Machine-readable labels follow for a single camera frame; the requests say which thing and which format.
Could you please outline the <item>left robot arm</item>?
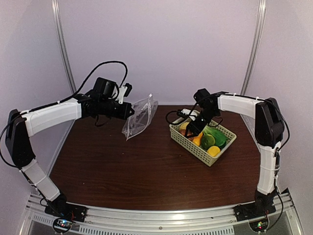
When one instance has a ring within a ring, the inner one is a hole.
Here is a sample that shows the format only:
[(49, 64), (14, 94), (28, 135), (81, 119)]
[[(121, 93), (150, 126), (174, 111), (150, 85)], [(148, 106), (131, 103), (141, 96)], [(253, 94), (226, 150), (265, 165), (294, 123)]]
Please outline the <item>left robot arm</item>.
[(30, 137), (58, 124), (82, 118), (99, 120), (100, 116), (106, 116), (126, 120), (134, 114), (131, 103), (124, 101), (131, 90), (129, 83), (118, 86), (99, 77), (93, 89), (86, 94), (75, 94), (39, 109), (24, 112), (15, 109), (10, 112), (5, 128), (5, 145), (13, 166), (33, 183), (47, 201), (52, 202), (51, 209), (59, 217), (68, 216), (70, 206), (63, 201), (60, 190), (37, 162)]

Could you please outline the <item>green lime toy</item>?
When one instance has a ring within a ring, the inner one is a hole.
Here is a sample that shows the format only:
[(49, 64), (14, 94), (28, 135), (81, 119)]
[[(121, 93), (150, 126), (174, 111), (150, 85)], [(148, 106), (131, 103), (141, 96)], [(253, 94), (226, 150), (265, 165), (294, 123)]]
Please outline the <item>green lime toy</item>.
[(210, 135), (203, 135), (201, 138), (201, 144), (200, 147), (204, 150), (208, 150), (210, 147), (215, 145), (215, 138)]

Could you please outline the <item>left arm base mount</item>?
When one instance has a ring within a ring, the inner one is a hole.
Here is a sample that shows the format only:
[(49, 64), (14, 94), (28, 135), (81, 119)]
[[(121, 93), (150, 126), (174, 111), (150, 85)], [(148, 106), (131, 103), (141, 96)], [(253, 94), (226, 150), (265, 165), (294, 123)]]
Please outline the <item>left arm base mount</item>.
[(46, 199), (45, 213), (66, 220), (84, 222), (87, 214), (87, 207), (67, 202), (67, 197), (61, 194), (53, 201)]

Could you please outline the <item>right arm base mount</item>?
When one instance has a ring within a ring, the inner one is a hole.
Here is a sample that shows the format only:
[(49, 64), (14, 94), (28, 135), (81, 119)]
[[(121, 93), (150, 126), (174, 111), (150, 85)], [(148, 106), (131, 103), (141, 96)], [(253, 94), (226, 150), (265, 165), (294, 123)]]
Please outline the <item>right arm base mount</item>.
[(256, 190), (254, 194), (254, 202), (248, 204), (239, 204), (234, 207), (236, 220), (238, 222), (250, 220), (276, 212), (276, 208), (273, 203), (274, 197), (276, 195), (277, 192), (275, 189), (268, 194), (263, 194)]

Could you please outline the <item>pale yellow bumpy fruit toy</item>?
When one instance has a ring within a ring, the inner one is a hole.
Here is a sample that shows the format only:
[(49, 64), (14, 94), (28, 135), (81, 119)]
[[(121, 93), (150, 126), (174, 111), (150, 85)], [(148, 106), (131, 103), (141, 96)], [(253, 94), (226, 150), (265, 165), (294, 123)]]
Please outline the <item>pale yellow bumpy fruit toy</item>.
[(183, 124), (180, 125), (179, 130), (186, 130), (187, 126), (188, 126), (189, 122), (184, 122)]

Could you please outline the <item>brown potato toy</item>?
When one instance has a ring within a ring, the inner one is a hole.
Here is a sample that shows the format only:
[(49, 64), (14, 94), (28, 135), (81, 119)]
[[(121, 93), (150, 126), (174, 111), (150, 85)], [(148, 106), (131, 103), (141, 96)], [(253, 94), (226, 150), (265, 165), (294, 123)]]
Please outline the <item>brown potato toy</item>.
[(185, 129), (182, 129), (179, 132), (185, 137), (188, 135), (188, 132)]

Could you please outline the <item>green bok choy toy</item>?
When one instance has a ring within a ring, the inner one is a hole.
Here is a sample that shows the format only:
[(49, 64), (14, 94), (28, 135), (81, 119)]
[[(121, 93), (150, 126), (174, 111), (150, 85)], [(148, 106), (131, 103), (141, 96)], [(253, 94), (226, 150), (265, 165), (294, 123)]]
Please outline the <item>green bok choy toy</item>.
[(215, 146), (219, 147), (220, 149), (223, 149), (229, 140), (229, 138), (220, 130), (210, 126), (206, 126), (202, 132), (204, 135), (212, 135), (215, 139)]

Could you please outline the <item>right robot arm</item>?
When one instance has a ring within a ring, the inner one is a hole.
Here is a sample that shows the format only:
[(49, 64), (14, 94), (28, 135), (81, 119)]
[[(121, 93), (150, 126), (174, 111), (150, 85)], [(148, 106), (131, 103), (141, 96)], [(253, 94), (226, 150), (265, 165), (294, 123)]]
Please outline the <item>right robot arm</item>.
[(283, 147), (283, 133), (287, 127), (276, 99), (253, 98), (226, 92), (210, 94), (207, 89), (197, 90), (194, 99), (201, 107), (201, 112), (187, 125), (185, 132), (187, 138), (198, 136), (221, 111), (254, 119), (254, 136), (261, 157), (255, 197), (273, 196), (279, 171), (278, 156)]

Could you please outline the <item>orange mango toy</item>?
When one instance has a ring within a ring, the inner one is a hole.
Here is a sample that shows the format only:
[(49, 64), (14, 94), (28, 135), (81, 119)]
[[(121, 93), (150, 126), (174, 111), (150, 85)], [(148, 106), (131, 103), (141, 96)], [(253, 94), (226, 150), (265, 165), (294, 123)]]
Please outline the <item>orange mango toy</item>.
[(196, 146), (200, 146), (202, 136), (203, 136), (203, 132), (201, 132), (198, 136), (194, 137), (192, 140), (193, 144), (195, 144)]

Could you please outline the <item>yellow lemon toy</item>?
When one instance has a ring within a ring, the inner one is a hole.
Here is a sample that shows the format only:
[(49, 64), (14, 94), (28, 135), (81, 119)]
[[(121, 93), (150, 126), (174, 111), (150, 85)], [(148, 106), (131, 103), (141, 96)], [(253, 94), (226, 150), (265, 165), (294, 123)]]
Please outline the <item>yellow lemon toy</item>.
[(211, 156), (211, 157), (216, 157), (219, 153), (220, 153), (220, 148), (218, 146), (211, 146), (208, 148), (207, 153)]

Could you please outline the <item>green plastic basket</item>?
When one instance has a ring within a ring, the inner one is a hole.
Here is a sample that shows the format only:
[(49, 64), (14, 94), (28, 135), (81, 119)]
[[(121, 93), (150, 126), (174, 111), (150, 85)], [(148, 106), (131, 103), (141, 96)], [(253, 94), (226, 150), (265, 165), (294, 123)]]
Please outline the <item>green plastic basket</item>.
[(220, 130), (222, 133), (224, 133), (229, 140), (227, 141), (226, 146), (223, 149), (220, 149), (220, 153), (216, 157), (211, 157), (208, 153), (207, 150), (202, 149), (200, 146), (196, 146), (193, 144), (192, 140), (193, 138), (191, 137), (190, 139), (186, 138), (179, 132), (179, 127), (181, 124), (183, 124), (182, 118), (177, 119), (174, 124), (170, 124), (170, 135), (171, 138), (177, 142), (179, 145), (181, 145), (184, 149), (186, 149), (188, 152), (190, 152), (192, 155), (194, 155), (196, 158), (201, 160), (203, 163), (205, 163), (207, 166), (212, 166), (213, 163), (222, 156), (222, 154), (233, 144), (233, 142), (236, 140), (237, 136), (235, 133), (231, 132), (227, 128), (219, 125), (215, 121), (211, 121), (207, 126), (216, 128)]

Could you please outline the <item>clear zip top bag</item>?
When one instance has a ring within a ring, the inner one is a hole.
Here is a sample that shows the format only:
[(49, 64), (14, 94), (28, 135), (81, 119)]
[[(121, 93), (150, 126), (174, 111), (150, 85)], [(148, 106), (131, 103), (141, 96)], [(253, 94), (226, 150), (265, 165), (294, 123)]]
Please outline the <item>clear zip top bag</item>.
[(127, 118), (122, 128), (126, 141), (141, 134), (151, 124), (158, 108), (158, 101), (154, 99), (153, 94), (149, 94), (147, 98), (135, 102), (132, 108), (134, 114)]

